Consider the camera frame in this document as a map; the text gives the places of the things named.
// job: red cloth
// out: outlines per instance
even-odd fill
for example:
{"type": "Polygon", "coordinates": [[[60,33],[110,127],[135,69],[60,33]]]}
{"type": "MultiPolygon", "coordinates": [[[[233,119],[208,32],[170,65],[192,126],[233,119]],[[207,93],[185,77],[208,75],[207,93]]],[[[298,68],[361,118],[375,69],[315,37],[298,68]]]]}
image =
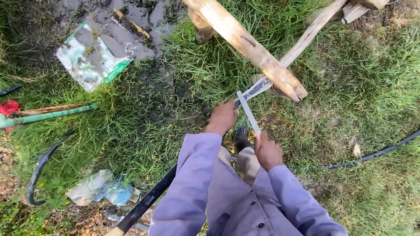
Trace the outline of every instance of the red cloth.
{"type": "MultiPolygon", "coordinates": [[[[19,111],[20,106],[21,105],[15,100],[5,101],[0,106],[0,114],[3,114],[6,117],[8,117],[11,112],[19,111]]],[[[12,130],[12,127],[6,127],[6,131],[10,132],[12,130]]]]}

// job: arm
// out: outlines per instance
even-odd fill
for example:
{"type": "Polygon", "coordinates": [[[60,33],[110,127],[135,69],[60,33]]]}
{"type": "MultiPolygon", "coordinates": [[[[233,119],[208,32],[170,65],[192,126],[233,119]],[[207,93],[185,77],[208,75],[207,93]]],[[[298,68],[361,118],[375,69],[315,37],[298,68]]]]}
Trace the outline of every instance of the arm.
{"type": "Polygon", "coordinates": [[[267,171],[274,194],[290,223],[305,236],[347,235],[283,164],[282,152],[281,147],[268,138],[267,131],[256,137],[255,155],[267,171]]]}
{"type": "Polygon", "coordinates": [[[214,108],[204,134],[185,137],[176,176],[152,217],[149,235],[194,236],[206,220],[208,187],[222,137],[236,122],[234,99],[214,108]]]}
{"type": "Polygon", "coordinates": [[[328,212],[302,188],[285,165],[268,171],[274,194],[287,219],[305,236],[347,235],[344,228],[328,216],[328,212]]]}

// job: grass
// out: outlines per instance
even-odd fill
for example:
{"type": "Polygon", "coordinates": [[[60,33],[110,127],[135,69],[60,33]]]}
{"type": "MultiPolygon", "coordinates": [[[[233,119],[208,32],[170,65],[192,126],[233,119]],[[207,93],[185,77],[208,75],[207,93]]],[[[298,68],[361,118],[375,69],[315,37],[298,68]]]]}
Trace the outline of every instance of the grass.
{"type": "MultiPolygon", "coordinates": [[[[299,39],[305,17],[326,4],[313,0],[220,3],[276,58],[299,39]]],[[[1,4],[17,10],[28,7],[11,1],[1,4]]],[[[39,154],[68,128],[75,129],[38,182],[37,198],[47,204],[27,211],[22,221],[66,208],[67,188],[101,168],[124,173],[128,181],[147,191],[176,163],[185,134],[202,131],[203,108],[234,97],[237,90],[245,91],[251,85],[248,78],[260,73],[220,36],[208,44],[196,44],[191,22],[183,20],[168,38],[171,56],[134,61],[116,81],[88,94],[52,56],[53,51],[38,48],[37,40],[51,38],[46,29],[53,22],[34,21],[31,26],[41,30],[36,32],[38,38],[31,38],[22,18],[1,16],[7,17],[3,22],[8,24],[0,28],[0,88],[23,84],[8,99],[20,102],[24,109],[100,104],[94,112],[14,128],[5,145],[17,153],[15,173],[23,182],[39,154]],[[34,49],[24,55],[28,48],[34,49]],[[161,79],[160,67],[175,68],[175,86],[161,79]]],[[[328,27],[289,67],[309,93],[302,102],[269,94],[250,100],[261,128],[282,144],[287,165],[319,167],[350,160],[355,143],[368,154],[418,128],[418,26],[390,24],[372,28],[369,34],[348,25],[328,27]]],[[[49,43],[53,47],[59,42],[49,43]]],[[[238,120],[246,120],[244,114],[238,120]]],[[[228,138],[224,144],[232,150],[228,138]]],[[[419,151],[416,139],[356,168],[300,174],[322,181],[325,188],[317,199],[351,235],[416,235],[419,151]]],[[[34,227],[42,227],[42,217],[33,219],[38,222],[34,227]]]]}

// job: khaki pants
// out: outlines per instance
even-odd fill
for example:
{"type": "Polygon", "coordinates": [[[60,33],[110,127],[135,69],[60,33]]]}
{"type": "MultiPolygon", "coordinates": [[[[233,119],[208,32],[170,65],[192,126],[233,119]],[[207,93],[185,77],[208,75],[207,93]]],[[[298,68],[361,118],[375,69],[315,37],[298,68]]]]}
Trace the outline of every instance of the khaki pants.
{"type": "MultiPolygon", "coordinates": [[[[217,157],[228,166],[231,166],[232,157],[226,148],[220,146],[220,151],[217,157]]],[[[244,173],[245,182],[252,187],[261,167],[257,156],[254,153],[254,149],[252,147],[246,147],[240,151],[238,153],[237,162],[239,164],[239,168],[244,173]]]]}

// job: puddle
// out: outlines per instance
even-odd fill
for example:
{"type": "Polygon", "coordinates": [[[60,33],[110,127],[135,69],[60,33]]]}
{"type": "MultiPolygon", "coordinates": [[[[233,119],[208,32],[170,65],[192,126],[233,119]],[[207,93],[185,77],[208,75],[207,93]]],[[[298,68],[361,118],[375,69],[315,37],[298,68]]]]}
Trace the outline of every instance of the puddle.
{"type": "MultiPolygon", "coordinates": [[[[163,37],[172,32],[176,20],[185,13],[180,1],[173,0],[59,0],[51,4],[62,32],[70,27],[72,33],[86,22],[116,58],[160,57],[163,37]],[[124,16],[119,17],[114,9],[124,16]]],[[[79,38],[80,42],[92,44],[92,38],[79,38]]]]}

